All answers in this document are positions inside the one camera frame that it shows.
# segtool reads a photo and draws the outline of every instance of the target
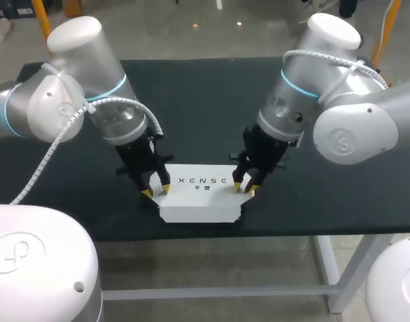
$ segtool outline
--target white box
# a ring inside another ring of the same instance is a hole
[[[167,164],[170,190],[165,195],[156,173],[150,178],[152,200],[159,205],[167,223],[233,223],[240,218],[240,206],[254,196],[243,193],[251,179],[246,174],[238,192],[232,172],[236,166]]]

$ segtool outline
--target floor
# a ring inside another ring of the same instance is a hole
[[[88,0],[87,14],[100,19],[120,59],[188,59],[278,56],[302,27],[300,0]],[[388,1],[364,0],[356,13],[370,56]],[[52,27],[64,21],[54,12]],[[23,64],[47,59],[35,19],[13,22],[0,44],[0,82]],[[410,79],[410,0],[405,0],[382,60],[382,73],[397,84]],[[361,236],[335,236],[340,269]],[[309,237],[198,239],[98,244],[103,288],[167,288],[315,284],[319,273]],[[330,315],[322,297],[197,299],[105,303],[107,321],[320,321],[368,322],[361,289],[343,315]]]

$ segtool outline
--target white cable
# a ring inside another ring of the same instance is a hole
[[[385,22],[387,20],[388,12],[390,11],[391,7],[393,6],[393,3],[394,3],[394,0],[391,0],[390,4],[387,7],[387,10],[385,10],[384,19],[382,21],[382,29],[380,30],[379,49],[378,49],[378,52],[376,53],[375,57],[379,57],[380,51],[382,50],[382,43],[384,42]]]
[[[138,101],[135,101],[134,99],[122,99],[122,98],[119,98],[119,97],[108,97],[106,99],[98,99],[98,100],[92,102],[91,106],[96,108],[99,105],[107,104],[107,103],[123,103],[123,104],[132,105],[135,108],[142,110],[151,119],[152,123],[154,124],[154,129],[156,130],[156,133],[161,135],[161,136],[163,135],[163,130],[160,127],[160,124],[159,124],[157,118],[149,110],[149,108],[147,108],[147,106],[145,106],[144,104],[141,104]]]
[[[341,77],[331,86],[329,89],[325,90],[324,93],[318,98],[318,103],[322,104],[329,95],[331,95],[340,85],[342,85],[348,76],[350,76],[358,67],[364,64],[363,60],[357,61],[354,65],[352,65],[347,71],[345,71]]]
[[[92,103],[89,103],[83,97],[83,95],[81,93],[79,93],[79,90],[77,89],[77,87],[73,86],[73,82],[69,81],[70,76],[59,73],[58,70],[56,70],[54,67],[52,67],[51,65],[46,64],[46,63],[44,65],[42,65],[42,67],[45,68],[46,70],[50,71],[51,73],[55,74],[62,81],[63,85],[66,87],[66,90],[68,92],[70,92],[71,95],[74,93],[75,96],[81,97],[81,101],[83,102],[83,107],[81,109],[79,109],[69,119],[69,121],[66,123],[66,125],[64,126],[62,131],[58,134],[57,138],[54,140],[54,142],[52,142],[50,148],[46,152],[46,154],[45,154],[44,158],[42,159],[42,161],[39,163],[39,166],[36,168],[35,172],[33,173],[32,177],[29,179],[29,181],[26,184],[26,186],[24,187],[24,189],[10,203],[10,205],[18,205],[24,199],[24,197],[29,193],[30,189],[32,189],[32,187],[35,185],[37,179],[41,175],[42,171],[44,171],[47,163],[50,161],[52,155],[56,151],[56,149],[57,149],[58,145],[60,144],[61,140],[66,135],[67,131],[74,125],[75,121],[80,116],[82,116],[84,113],[86,113],[87,111],[90,112],[90,113],[94,113],[96,111],[96,107],[98,107],[99,105],[106,104],[106,103],[123,103],[123,104],[132,105],[132,106],[134,106],[138,109],[141,109],[151,119],[152,123],[154,124],[156,133],[161,135],[161,136],[163,135],[163,130],[160,127],[160,124],[159,124],[157,118],[149,110],[149,108],[147,108],[147,106],[145,106],[145,105],[143,105],[143,104],[141,104],[138,101],[135,101],[133,99],[122,99],[122,98],[118,98],[118,97],[110,97],[110,98],[107,98],[107,99],[98,99],[98,100],[96,100]]]
[[[346,60],[343,58],[338,58],[335,56],[331,56],[331,55],[327,55],[327,54],[322,54],[320,52],[312,52],[310,50],[289,50],[288,52],[286,52],[283,56],[283,62],[285,62],[285,60],[288,57],[291,56],[307,56],[307,57],[312,57],[312,58],[318,58],[318,59],[322,59],[322,60],[326,60],[328,62],[331,62],[332,64],[337,64],[340,66],[344,66],[344,67],[352,67],[353,65],[355,65],[357,62],[352,62],[351,60]],[[357,68],[357,70],[359,72],[362,72],[363,74],[367,74],[368,76],[372,77],[374,80],[376,80],[379,84],[381,84],[384,88],[388,88],[387,83],[385,82],[385,80],[381,77],[381,75],[379,75],[379,73],[377,73],[375,70],[361,65]]]
[[[35,182],[41,175],[42,171],[45,169],[48,161],[50,161],[54,151],[56,151],[58,145],[60,144],[60,141],[62,138],[66,135],[67,131],[74,125],[75,121],[80,117],[82,114],[87,112],[87,108],[83,107],[79,111],[77,111],[66,123],[62,131],[58,134],[57,138],[52,142],[50,148],[46,152],[44,158],[42,161],[39,163],[39,166],[36,168],[35,172],[33,173],[33,176],[30,178],[29,182],[26,184],[24,189],[19,193],[19,195],[10,203],[10,205],[18,205],[21,200],[24,199],[24,197],[29,193],[30,189],[35,185]]]

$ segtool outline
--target black tabletop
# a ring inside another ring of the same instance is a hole
[[[243,147],[280,70],[280,58],[123,61],[134,91],[159,119],[159,148],[174,163],[229,164]],[[24,81],[40,64],[23,67]],[[0,141],[0,203],[27,182],[48,144]],[[410,232],[410,147],[353,166],[325,160],[310,132],[291,149],[234,224],[166,224],[127,177],[120,159],[87,120],[56,151],[24,203],[63,211],[97,241],[196,237],[335,235]]]

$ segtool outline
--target metal table frame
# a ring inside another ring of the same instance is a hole
[[[393,236],[393,234],[365,235],[342,275],[339,274],[330,236],[314,236],[314,245],[325,282],[322,285],[105,290],[103,300],[325,295],[330,313],[342,313],[365,281],[374,261],[390,244]]]

